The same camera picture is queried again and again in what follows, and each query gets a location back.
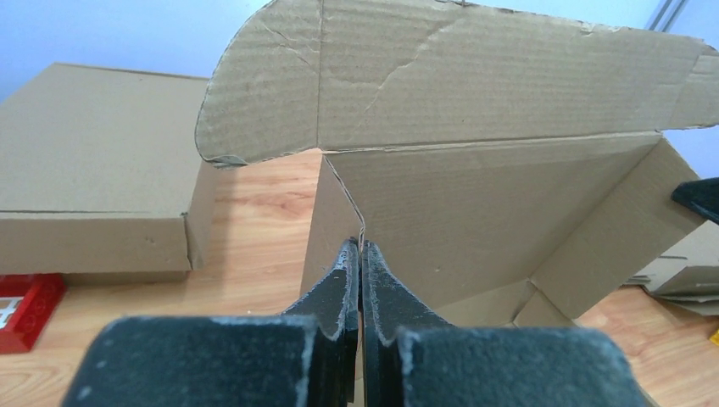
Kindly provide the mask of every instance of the open cardboard box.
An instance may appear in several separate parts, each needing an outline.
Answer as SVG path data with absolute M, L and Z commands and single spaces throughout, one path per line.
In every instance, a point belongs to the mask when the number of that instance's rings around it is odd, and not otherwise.
M 343 239 L 460 326 L 569 326 L 701 226 L 659 132 L 719 121 L 685 36 L 434 0 L 275 0 L 231 41 L 196 142 L 324 161 L 302 291 Z

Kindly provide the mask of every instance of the light-blue wall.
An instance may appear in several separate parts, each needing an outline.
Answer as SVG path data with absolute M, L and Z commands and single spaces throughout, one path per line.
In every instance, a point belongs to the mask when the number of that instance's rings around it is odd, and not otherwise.
M 719 2 L 690 0 L 669 30 L 672 34 L 696 36 L 719 48 Z M 719 129 L 666 131 L 674 148 L 702 178 L 719 176 Z
M 658 0 L 485 0 L 644 27 Z M 0 101 L 55 61 L 210 76 L 265 0 L 0 0 Z

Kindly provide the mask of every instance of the corrugated cardboard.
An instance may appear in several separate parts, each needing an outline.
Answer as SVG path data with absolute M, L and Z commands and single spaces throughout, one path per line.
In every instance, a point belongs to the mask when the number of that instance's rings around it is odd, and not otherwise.
M 275 0 L 232 39 L 196 142 L 321 148 L 303 291 L 348 233 L 460 325 L 567 325 L 703 220 L 660 130 L 719 122 L 719 53 L 433 0 Z
M 201 267 L 217 182 L 192 145 L 206 86 L 53 64 L 6 99 L 0 273 L 152 281 Z
M 707 221 L 631 280 L 653 297 L 700 315 L 719 315 L 719 226 Z

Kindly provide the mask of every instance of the box lid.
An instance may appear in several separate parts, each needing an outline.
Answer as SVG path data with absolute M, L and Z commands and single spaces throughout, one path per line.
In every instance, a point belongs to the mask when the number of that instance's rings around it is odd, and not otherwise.
M 186 213 L 202 162 L 190 140 L 206 86 L 49 66 L 0 105 L 0 211 Z
M 275 1 L 222 56 L 196 140 L 208 161 L 239 165 L 708 126 L 718 57 L 686 36 L 464 2 Z

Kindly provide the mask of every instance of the wooden surface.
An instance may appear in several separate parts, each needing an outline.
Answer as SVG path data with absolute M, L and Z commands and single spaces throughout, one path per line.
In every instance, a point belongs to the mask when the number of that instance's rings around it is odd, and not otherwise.
M 298 296 L 320 155 L 316 151 L 226 171 L 209 263 L 183 283 L 72 287 L 36 348 L 0 355 L 0 406 L 57 405 L 87 345 L 123 315 L 262 315 Z M 581 322 L 608 332 L 663 407 L 719 406 L 719 327 L 622 289 Z

